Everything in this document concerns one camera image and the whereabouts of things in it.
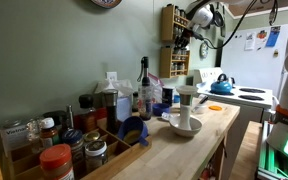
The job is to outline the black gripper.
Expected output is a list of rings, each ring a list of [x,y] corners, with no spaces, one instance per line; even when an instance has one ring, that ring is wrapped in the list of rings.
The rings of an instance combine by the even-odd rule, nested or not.
[[[184,29],[182,34],[177,38],[177,44],[188,45],[192,36],[193,32],[191,30]]]

